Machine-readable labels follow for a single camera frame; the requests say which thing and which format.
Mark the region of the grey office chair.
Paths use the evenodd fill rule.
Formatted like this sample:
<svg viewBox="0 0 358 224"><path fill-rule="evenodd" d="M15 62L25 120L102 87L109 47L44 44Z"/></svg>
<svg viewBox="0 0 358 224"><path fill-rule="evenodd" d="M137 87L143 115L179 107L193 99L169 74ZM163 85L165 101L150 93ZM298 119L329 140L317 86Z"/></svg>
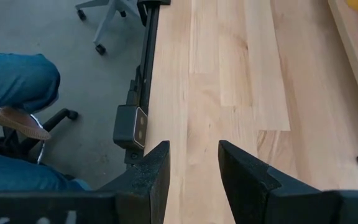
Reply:
<svg viewBox="0 0 358 224"><path fill-rule="evenodd" d="M118 13L121 17L126 17L128 14L131 14L135 17L140 17L140 14L137 8L136 0L89 0L87 2L77 4L75 9L80 20L85 21L86 15L83 12L83 9L98 6L108 7L104 18L99 23L95 37L93 39L97 53L104 55L106 53L106 48L100 43L100 40L105 33L109 23L113 20L115 14Z"/></svg>

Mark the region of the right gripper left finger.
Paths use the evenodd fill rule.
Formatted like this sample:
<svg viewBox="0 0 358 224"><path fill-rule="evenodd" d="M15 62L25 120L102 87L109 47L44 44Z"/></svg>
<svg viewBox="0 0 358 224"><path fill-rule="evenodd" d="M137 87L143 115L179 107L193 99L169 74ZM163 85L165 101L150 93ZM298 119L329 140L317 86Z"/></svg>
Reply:
<svg viewBox="0 0 358 224"><path fill-rule="evenodd" d="M101 187L112 196L99 215L99 224L163 224L169 186L170 142L162 141Z"/></svg>

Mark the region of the person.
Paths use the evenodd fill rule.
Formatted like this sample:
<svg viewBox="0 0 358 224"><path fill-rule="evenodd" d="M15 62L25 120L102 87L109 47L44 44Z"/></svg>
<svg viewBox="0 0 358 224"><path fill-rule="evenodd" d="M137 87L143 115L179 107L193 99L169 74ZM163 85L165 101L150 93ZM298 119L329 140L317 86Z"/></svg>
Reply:
<svg viewBox="0 0 358 224"><path fill-rule="evenodd" d="M48 140L50 133L32 115L58 99L60 73L42 54L0 53L0 125L28 138ZM0 191L85 191L81 179L67 179L48 166L0 155Z"/></svg>

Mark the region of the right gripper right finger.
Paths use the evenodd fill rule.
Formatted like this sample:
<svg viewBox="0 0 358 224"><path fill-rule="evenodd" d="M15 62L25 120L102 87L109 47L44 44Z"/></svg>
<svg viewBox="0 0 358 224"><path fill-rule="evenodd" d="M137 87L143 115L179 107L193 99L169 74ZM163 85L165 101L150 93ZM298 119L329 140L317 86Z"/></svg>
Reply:
<svg viewBox="0 0 358 224"><path fill-rule="evenodd" d="M218 160L236 224L327 222L322 192L220 140Z"/></svg>

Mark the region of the black office chair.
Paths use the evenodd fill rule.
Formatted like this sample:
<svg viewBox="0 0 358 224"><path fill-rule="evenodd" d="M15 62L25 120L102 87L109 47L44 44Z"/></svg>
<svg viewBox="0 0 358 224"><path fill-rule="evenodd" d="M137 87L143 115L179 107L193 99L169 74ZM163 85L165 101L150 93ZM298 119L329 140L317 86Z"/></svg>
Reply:
<svg viewBox="0 0 358 224"><path fill-rule="evenodd" d="M58 113L52 116L44 124L34 116L31 115L32 119L46 131L51 131L58 123L63 119L68 118L72 121L77 120L78 113L73 110L66 108L61 109ZM42 164L42 158L45 152L45 141L38 139L25 138L22 142L19 141L17 131L11 128L3 127L4 136L0 137L0 155L10 157L13 159L21 159L33 164ZM30 151L40 143L39 154L37 157L32 157Z"/></svg>

